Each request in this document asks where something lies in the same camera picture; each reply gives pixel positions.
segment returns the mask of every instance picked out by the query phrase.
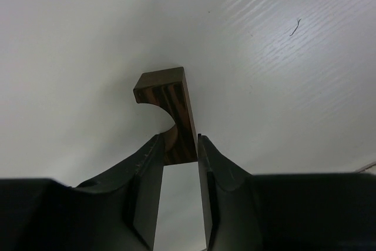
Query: white surface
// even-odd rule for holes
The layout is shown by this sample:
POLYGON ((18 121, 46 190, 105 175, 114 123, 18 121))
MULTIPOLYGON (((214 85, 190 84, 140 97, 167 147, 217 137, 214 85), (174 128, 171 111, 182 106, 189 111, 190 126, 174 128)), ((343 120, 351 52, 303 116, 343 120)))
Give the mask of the white surface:
MULTIPOLYGON (((76 185, 130 155, 172 125, 132 88, 172 66, 197 132, 250 172, 375 160, 376 0, 0 4, 2 177, 76 185)), ((167 167, 155 250, 203 249, 200 213, 196 165, 167 167)))

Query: wooden block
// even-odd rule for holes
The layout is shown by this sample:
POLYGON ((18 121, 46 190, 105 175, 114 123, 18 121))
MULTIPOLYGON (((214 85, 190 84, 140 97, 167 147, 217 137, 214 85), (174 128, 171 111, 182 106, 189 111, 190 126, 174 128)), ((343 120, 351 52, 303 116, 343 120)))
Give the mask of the wooden block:
POLYGON ((143 73, 133 93, 137 103, 159 106, 175 121, 175 125, 163 133, 166 146, 164 164, 197 161, 197 136, 184 68, 143 73))

